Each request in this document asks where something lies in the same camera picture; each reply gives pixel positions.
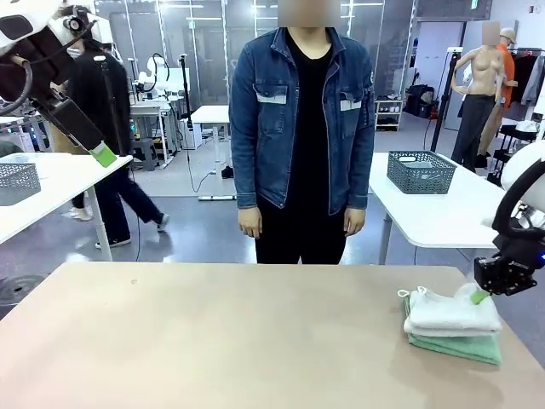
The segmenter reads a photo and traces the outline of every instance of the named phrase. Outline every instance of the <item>denim jacket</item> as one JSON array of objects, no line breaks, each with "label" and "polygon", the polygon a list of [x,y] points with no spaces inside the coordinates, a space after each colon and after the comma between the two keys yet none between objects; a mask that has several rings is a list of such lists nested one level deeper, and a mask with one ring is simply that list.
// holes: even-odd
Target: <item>denim jacket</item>
[{"label": "denim jacket", "polygon": [[[323,106],[327,126],[330,214],[367,207],[375,140],[372,68],[364,46],[328,28],[332,58]],[[256,195],[282,209],[290,185],[299,80],[286,28],[244,46],[232,83],[229,118],[238,208]]]}]

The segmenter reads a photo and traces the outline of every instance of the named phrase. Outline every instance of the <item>plastic basket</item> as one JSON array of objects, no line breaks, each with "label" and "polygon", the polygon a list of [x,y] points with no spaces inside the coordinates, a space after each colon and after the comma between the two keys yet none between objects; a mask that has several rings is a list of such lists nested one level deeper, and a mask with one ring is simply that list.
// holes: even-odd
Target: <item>plastic basket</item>
[{"label": "plastic basket", "polygon": [[42,190],[35,164],[0,164],[0,206],[12,206]]},{"label": "plastic basket", "polygon": [[455,170],[455,165],[433,152],[388,154],[388,179],[406,194],[447,194]]}]

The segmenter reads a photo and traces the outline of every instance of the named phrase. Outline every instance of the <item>floor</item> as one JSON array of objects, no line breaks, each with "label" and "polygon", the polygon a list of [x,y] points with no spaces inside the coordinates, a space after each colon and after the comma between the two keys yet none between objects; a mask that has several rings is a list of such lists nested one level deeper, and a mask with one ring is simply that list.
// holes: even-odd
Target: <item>floor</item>
[{"label": "floor", "polygon": [[[380,132],[377,134],[375,151],[388,152],[393,150],[422,149],[424,130],[427,128],[427,125],[428,121],[426,119],[404,114],[400,132]],[[431,146],[434,129],[435,121],[428,128],[426,138],[427,149]],[[455,140],[456,132],[442,129],[437,152],[450,156]],[[220,147],[221,162],[224,164],[227,161],[229,143],[223,141],[220,143]],[[191,166],[192,178],[188,172],[187,155],[189,155],[190,159],[189,164]],[[163,170],[157,169],[153,172],[137,170],[135,172],[135,179],[152,197],[234,195],[235,188],[232,179],[217,181],[215,176],[207,176],[213,170],[214,164],[214,144],[212,141],[209,141],[208,143],[204,143],[197,151],[178,153],[174,160]],[[198,184],[203,179],[203,184],[198,190]]]},{"label": "floor", "polygon": [[[425,120],[404,117],[403,129],[399,133],[377,134],[376,150],[386,152],[422,149],[426,126]],[[431,142],[433,126],[434,123],[427,135],[427,146]],[[450,154],[455,138],[455,132],[442,131],[438,152]],[[195,181],[204,177],[213,164],[213,151],[207,150],[211,146],[212,143],[202,151],[199,148],[191,153]],[[133,243],[113,249],[114,259],[135,261],[138,257],[138,261],[142,262],[255,262],[253,240],[245,238],[236,227],[235,203],[199,202],[193,197],[195,193],[191,189],[188,175],[185,175],[187,172],[183,166],[186,166],[186,159],[180,158],[185,159],[179,156],[166,170],[136,174],[137,181],[154,197],[159,208],[172,215],[168,234],[157,233],[151,224],[139,225],[132,211],[127,210]],[[157,182],[158,179],[167,177],[168,182],[153,186],[154,180]],[[209,188],[205,183],[203,193]],[[94,247],[96,235],[93,224],[66,218],[63,216],[66,210],[67,208],[57,210],[0,245],[0,279],[26,274],[47,276],[67,260],[100,260],[100,252]],[[382,205],[371,194],[365,229],[348,240],[342,264],[377,263],[383,217]],[[449,265],[468,275],[472,274],[473,262],[470,260],[475,255],[457,250],[416,249],[394,227],[387,264]],[[496,305],[502,317],[545,367],[545,282],[515,297],[498,297]],[[8,309],[0,308],[0,318],[7,312]]]}]

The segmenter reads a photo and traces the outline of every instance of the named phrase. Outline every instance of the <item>white table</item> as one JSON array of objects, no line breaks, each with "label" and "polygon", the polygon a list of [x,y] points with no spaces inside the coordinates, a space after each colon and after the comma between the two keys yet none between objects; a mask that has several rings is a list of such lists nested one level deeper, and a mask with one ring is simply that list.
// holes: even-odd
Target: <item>white table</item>
[{"label": "white table", "polygon": [[[226,131],[229,125],[229,106],[228,105],[204,105],[200,107],[191,117],[194,124],[212,125],[212,135],[214,137],[215,166],[212,173],[215,174],[216,183],[221,185],[221,151],[220,137],[218,136],[218,127],[225,125]],[[231,149],[228,149],[227,163],[231,161]],[[199,200],[235,200],[236,196],[201,196]]]},{"label": "white table", "polygon": [[21,158],[27,160],[26,163],[36,164],[42,191],[13,206],[0,206],[0,244],[87,191],[102,255],[106,261],[111,261],[112,253],[96,200],[95,184],[128,164],[132,156],[118,158],[107,168],[92,156],[70,153],[15,153],[0,158],[0,163],[20,163]]},{"label": "white table", "polygon": [[130,114],[134,117],[158,117],[159,128],[161,129],[161,144],[163,145],[164,162],[161,169],[166,168],[174,159],[169,156],[169,149],[164,135],[162,114],[170,114],[171,106],[168,101],[137,101],[130,106]]},{"label": "white table", "polygon": [[503,189],[457,165],[447,194],[404,194],[388,179],[387,163],[387,153],[375,153],[370,173],[370,188],[386,209],[379,264],[386,262],[392,222],[418,247],[496,248],[497,232],[482,222],[494,218]]}]

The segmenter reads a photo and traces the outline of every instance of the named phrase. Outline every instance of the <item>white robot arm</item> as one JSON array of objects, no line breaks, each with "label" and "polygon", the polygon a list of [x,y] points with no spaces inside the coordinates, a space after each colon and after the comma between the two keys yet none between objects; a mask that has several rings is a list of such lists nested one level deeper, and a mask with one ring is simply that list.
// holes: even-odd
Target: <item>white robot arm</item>
[{"label": "white robot arm", "polygon": [[63,84],[74,64],[67,53],[80,38],[111,43],[107,20],[73,6],[59,14],[61,0],[2,0],[0,8],[0,116],[20,112],[29,101],[49,122],[92,152],[104,137],[77,105],[51,88]]},{"label": "white robot arm", "polygon": [[533,274],[545,267],[545,141],[513,155],[503,169],[502,185],[507,191],[492,223],[499,252],[475,259],[474,272],[484,290],[511,296],[536,286]]}]

